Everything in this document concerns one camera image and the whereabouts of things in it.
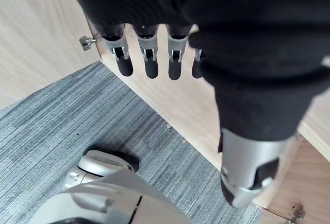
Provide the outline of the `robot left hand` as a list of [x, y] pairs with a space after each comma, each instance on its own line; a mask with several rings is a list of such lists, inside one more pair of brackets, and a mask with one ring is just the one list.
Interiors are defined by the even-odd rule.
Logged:
[[158, 75], [156, 32], [168, 32], [169, 77], [192, 74], [215, 92], [223, 154], [221, 188], [244, 208], [272, 183], [281, 152], [315, 96], [329, 88], [329, 0], [77, 0], [106, 41], [120, 73], [133, 65], [124, 35], [137, 34], [146, 74]]

